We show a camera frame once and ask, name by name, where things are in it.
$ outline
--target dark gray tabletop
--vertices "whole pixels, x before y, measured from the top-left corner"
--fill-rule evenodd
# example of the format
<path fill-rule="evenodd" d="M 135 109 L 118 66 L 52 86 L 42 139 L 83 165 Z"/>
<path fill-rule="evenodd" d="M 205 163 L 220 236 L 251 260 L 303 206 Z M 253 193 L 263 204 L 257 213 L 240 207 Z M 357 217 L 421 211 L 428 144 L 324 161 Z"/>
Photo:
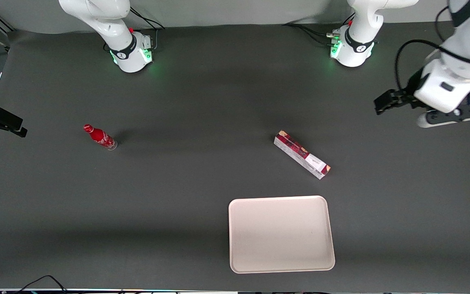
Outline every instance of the dark gray tabletop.
<path fill-rule="evenodd" d="M 96 34 L 11 35 L 0 107 L 29 132 L 0 131 L 0 288 L 51 274 L 67 288 L 470 293 L 470 122 L 373 110 L 412 38 L 436 40 L 432 24 L 386 24 L 347 69 L 294 28 L 171 28 L 126 74 Z M 404 80 L 430 51 L 403 53 Z M 273 145 L 281 129 L 332 166 L 325 178 Z M 295 195 L 328 201 L 336 266 L 233 273 L 230 201 Z"/>

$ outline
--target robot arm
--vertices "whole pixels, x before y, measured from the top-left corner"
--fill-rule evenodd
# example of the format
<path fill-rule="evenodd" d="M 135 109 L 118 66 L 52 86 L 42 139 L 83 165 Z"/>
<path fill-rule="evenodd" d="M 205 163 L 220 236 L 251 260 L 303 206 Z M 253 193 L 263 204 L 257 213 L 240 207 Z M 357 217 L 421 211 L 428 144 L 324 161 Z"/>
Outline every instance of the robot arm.
<path fill-rule="evenodd" d="M 450 11 L 455 33 L 442 48 L 470 59 L 470 0 L 452 0 Z M 470 63 L 444 52 L 429 56 L 421 78 L 423 85 L 414 96 L 441 112 L 452 112 L 470 93 Z"/>
<path fill-rule="evenodd" d="M 101 35 L 123 71 L 140 71 L 153 60 L 150 37 L 130 31 L 122 20 L 130 11 L 129 0 L 59 0 L 59 4 Z"/>
<path fill-rule="evenodd" d="M 341 41 L 334 41 L 336 48 L 330 57 L 347 67 L 358 67 L 371 55 L 373 40 L 384 24 L 384 17 L 379 9 L 402 8 L 415 5 L 418 0 L 347 0 L 355 10 L 355 18 L 351 26 L 345 24 L 328 34 L 337 36 Z"/>
<path fill-rule="evenodd" d="M 428 109 L 418 119 L 424 128 L 470 120 L 470 0 L 450 0 L 449 10 L 455 33 L 441 47 L 466 60 L 440 50 L 432 52 L 405 89 L 389 90 L 375 99 L 378 115 L 411 104 Z M 467 104 L 461 104 L 466 97 Z"/>

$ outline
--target red bottle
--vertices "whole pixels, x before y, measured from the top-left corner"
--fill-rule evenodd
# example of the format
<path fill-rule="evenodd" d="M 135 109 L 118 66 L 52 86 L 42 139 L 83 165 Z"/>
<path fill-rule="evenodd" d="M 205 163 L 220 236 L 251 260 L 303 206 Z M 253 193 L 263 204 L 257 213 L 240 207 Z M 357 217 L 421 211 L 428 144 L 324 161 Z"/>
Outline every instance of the red bottle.
<path fill-rule="evenodd" d="M 96 129 L 91 125 L 84 125 L 83 129 L 85 132 L 90 134 L 93 141 L 97 142 L 106 149 L 111 151 L 117 147 L 117 142 L 103 130 Z"/>

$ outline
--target black power cable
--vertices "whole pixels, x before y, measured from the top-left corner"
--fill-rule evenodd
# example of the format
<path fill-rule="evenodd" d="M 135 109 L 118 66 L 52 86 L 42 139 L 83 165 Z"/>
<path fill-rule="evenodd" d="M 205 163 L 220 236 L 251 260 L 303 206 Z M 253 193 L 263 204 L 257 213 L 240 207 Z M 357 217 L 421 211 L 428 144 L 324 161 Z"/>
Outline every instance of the black power cable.
<path fill-rule="evenodd" d="M 303 32 L 305 32 L 313 41 L 315 41 L 315 42 L 317 42 L 317 43 L 319 43 L 319 44 L 321 44 L 321 45 L 328 45 L 327 43 L 324 43 L 324 42 L 320 41 L 319 39 L 316 39 L 316 38 L 315 38 L 315 36 L 319 36 L 319 37 L 324 36 L 324 37 L 325 37 L 326 34 L 324 34 L 324 33 L 317 32 L 317 31 L 315 31 L 315 30 L 312 30 L 312 29 L 310 29 L 310 28 L 308 28 L 308 27 L 306 27 L 306 26 L 304 26 L 304 25 L 302 25 L 302 24 L 299 25 L 299 24 L 292 24 L 292 23 L 288 22 L 287 24 L 283 24 L 283 26 L 286 26 L 286 27 L 293 27 L 293 28 L 299 28 L 299 29 L 301 29 Z"/>
<path fill-rule="evenodd" d="M 349 20 L 353 20 L 351 17 L 354 18 L 354 16 L 355 16 L 355 13 L 353 12 L 353 14 L 351 14 L 344 22 L 342 22 L 342 25 L 345 25 L 347 23 L 347 21 L 349 21 Z"/>
<path fill-rule="evenodd" d="M 455 54 L 453 52 L 450 52 L 449 50 L 445 49 L 445 48 L 442 48 L 440 47 L 440 45 L 436 44 L 436 43 L 433 43 L 431 41 L 427 41 L 427 40 L 420 40 L 420 39 L 413 39 L 413 40 L 410 40 L 410 41 L 407 41 L 405 42 L 402 46 L 400 46 L 400 48 L 398 49 L 398 52 L 397 52 L 397 57 L 395 58 L 395 80 L 397 80 L 397 87 L 399 89 L 399 91 L 401 91 L 401 84 L 400 84 L 400 76 L 399 76 L 399 61 L 400 61 L 400 54 L 401 52 L 403 51 L 403 49 L 409 45 L 409 44 L 412 44 L 412 43 L 422 43 L 422 44 L 426 44 L 426 45 L 429 45 L 435 49 L 438 49 L 440 50 L 441 52 L 444 52 L 445 54 L 449 55 L 449 56 L 452 56 L 458 60 L 461 60 L 463 62 L 467 62 L 467 63 L 470 63 L 470 59 L 469 58 L 465 58 L 463 56 L 459 56 L 458 54 Z"/>
<path fill-rule="evenodd" d="M 442 40 L 442 42 L 445 41 L 445 39 L 444 39 L 444 37 L 442 37 L 442 34 L 440 33 L 440 30 L 438 29 L 438 18 L 448 8 L 449 8 L 449 6 L 446 6 L 446 7 L 442 8 L 442 10 L 440 10 L 440 12 L 438 12 L 438 14 L 435 17 L 435 31 L 436 31 L 436 34 L 438 35 L 439 39 Z"/>
<path fill-rule="evenodd" d="M 16 292 L 16 293 L 23 292 L 24 289 L 28 288 L 28 286 L 30 286 L 30 285 L 32 285 L 33 283 L 36 283 L 36 282 L 38 282 L 38 281 L 41 281 L 42 279 L 44 279 L 44 278 L 46 278 L 46 277 L 48 277 L 48 278 L 54 280 L 54 282 L 59 286 L 59 288 L 63 291 L 63 293 L 64 293 L 64 294 L 67 294 L 67 289 L 66 289 L 58 280 L 56 280 L 56 279 L 55 279 L 53 276 L 51 276 L 51 275 L 42 276 L 41 278 L 39 278 L 39 279 L 37 279 L 37 280 L 35 280 L 35 281 L 33 281 L 33 282 L 30 282 L 30 283 L 26 284 L 23 288 L 21 288 L 21 290 L 19 290 L 19 291 Z"/>
<path fill-rule="evenodd" d="M 137 15 L 138 17 L 142 18 L 145 22 L 147 22 L 149 25 L 151 25 L 151 27 L 154 29 L 154 30 L 157 30 L 157 28 L 155 28 L 155 26 L 153 26 L 150 22 L 153 22 L 155 24 L 157 24 L 158 26 L 160 26 L 163 30 L 165 30 L 166 28 L 164 26 L 162 26 L 162 24 L 159 24 L 158 22 L 156 22 L 155 20 L 153 19 L 149 19 L 149 18 L 146 18 L 144 16 L 142 16 L 140 13 L 138 13 L 134 8 L 130 7 L 130 11 Z"/>

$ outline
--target red and white box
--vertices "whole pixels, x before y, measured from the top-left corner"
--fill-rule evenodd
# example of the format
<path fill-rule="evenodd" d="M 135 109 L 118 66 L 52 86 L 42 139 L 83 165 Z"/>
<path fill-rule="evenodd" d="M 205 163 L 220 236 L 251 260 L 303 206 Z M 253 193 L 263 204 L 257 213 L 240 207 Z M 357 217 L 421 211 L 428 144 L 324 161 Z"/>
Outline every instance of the red and white box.
<path fill-rule="evenodd" d="M 293 138 L 284 131 L 278 132 L 275 136 L 275 145 L 289 155 L 289 157 L 300 163 L 300 165 L 318 179 L 323 178 L 331 169 L 329 165 L 309 153 L 299 142 L 293 140 Z"/>

